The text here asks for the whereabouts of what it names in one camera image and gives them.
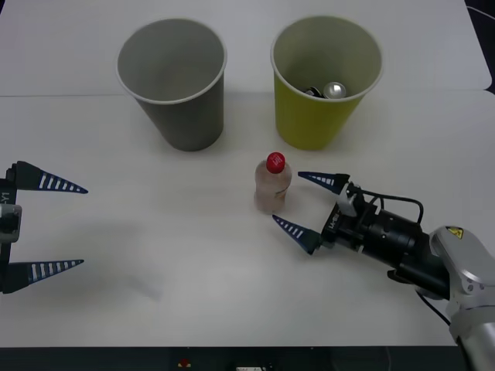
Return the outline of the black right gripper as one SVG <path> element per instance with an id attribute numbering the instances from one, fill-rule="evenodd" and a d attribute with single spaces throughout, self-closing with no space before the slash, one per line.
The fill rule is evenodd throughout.
<path id="1" fill-rule="evenodd" d="M 336 204 L 326 221 L 321 235 L 314 230 L 291 223 L 279 216 L 272 219 L 290 236 L 308 255 L 322 245 L 333 247 L 341 244 L 351 250 L 359 251 L 363 245 L 362 223 L 377 201 L 364 198 L 361 187 L 349 182 L 350 175 L 343 173 L 298 172 L 298 177 L 313 182 L 337 195 Z"/>

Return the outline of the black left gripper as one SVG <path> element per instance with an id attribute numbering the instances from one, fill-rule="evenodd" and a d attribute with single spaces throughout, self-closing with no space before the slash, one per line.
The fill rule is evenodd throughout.
<path id="1" fill-rule="evenodd" d="M 84 262 L 84 260 L 58 260 L 9 263 L 11 245 L 19 239 L 17 189 L 88 193 L 84 187 L 28 162 L 18 161 L 6 171 L 5 177 L 1 179 L 1 270 L 6 270 L 1 282 L 2 294 L 17 292 Z"/>

